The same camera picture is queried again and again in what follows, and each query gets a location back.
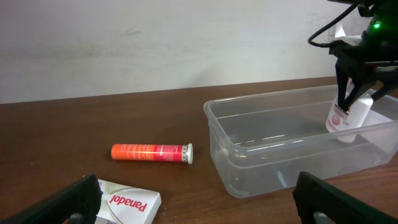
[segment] white bottle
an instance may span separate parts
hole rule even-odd
[[[349,95],[351,90],[354,88],[352,82],[349,82],[347,86],[346,97]],[[343,111],[337,104],[338,97],[336,96],[331,106],[328,119],[326,120],[326,128],[329,132],[344,131],[347,129],[359,128],[362,126],[363,121],[368,115],[369,110],[372,107],[373,99],[366,92],[360,96],[348,109]],[[355,134],[347,137],[338,138],[343,142],[353,142],[355,140]]]

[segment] black cable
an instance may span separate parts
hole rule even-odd
[[[336,19],[333,19],[331,22],[329,22],[326,26],[322,27],[320,30],[316,31],[314,34],[311,35],[310,38],[308,38],[308,43],[311,44],[312,46],[316,47],[330,47],[331,43],[327,44],[318,44],[312,41],[314,38],[318,37],[321,33],[324,31],[328,30],[331,28],[333,25],[335,25],[338,21],[342,20],[344,17],[346,17],[350,12],[352,12],[360,3],[362,3],[363,0],[356,1],[352,5],[350,5],[349,8],[347,8],[343,13],[340,14]]]

